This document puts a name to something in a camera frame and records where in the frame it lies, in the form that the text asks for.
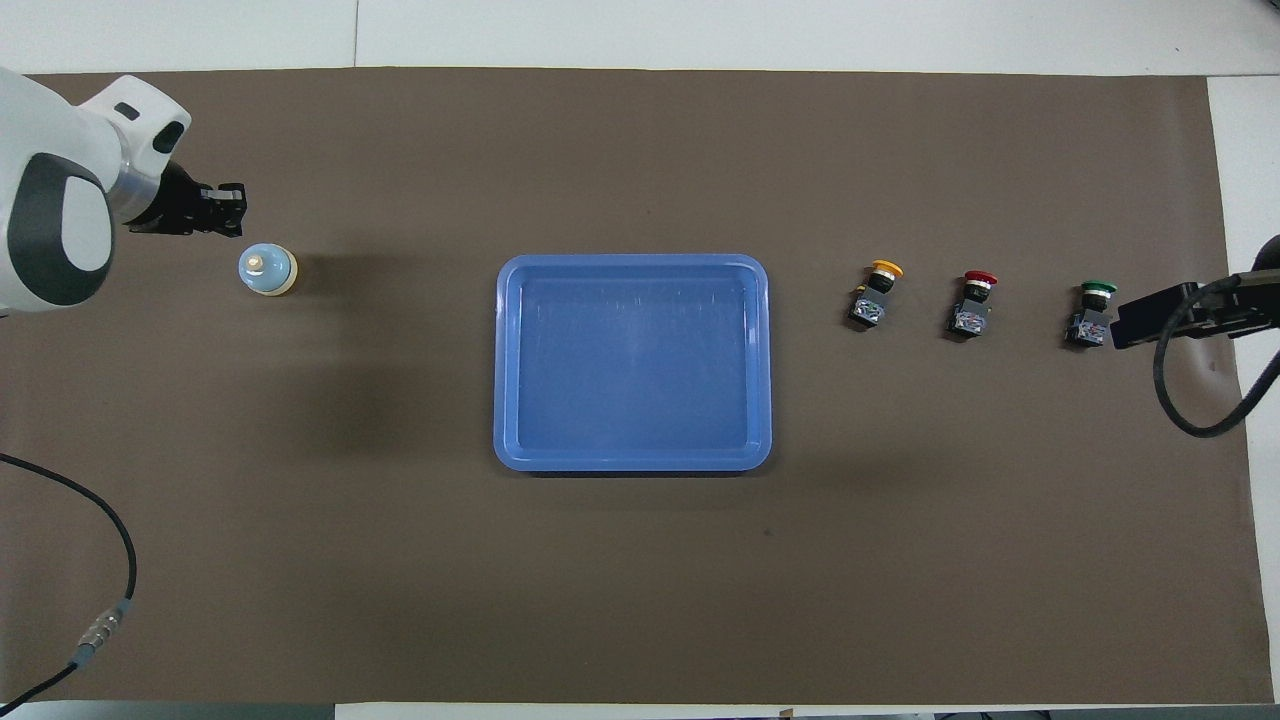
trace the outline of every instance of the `brown mat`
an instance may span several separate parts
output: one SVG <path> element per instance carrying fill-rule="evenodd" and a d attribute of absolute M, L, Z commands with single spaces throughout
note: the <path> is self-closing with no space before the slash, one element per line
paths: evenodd
<path fill-rule="evenodd" d="M 44 78 L 74 101 L 109 77 Z M 50 697 L 1268 702 L 1240 432 L 1151 347 L 1061 346 L 1075 286 L 1224 274 L 1204 82 L 365 69 L 157 74 L 242 240 L 120 238 L 87 306 L 0 322 L 0 447 L 133 529 L 136 611 Z M 273 241 L 297 292 L 236 260 Z M 746 252 L 773 456 L 530 478 L 490 447 L 522 252 Z M 887 323 L 841 324 L 876 258 Z M 946 340 L 969 268 L 988 337 Z M 1196 418 L 1239 397 L 1185 342 Z M 109 606 L 106 521 L 0 474 L 4 692 Z"/>

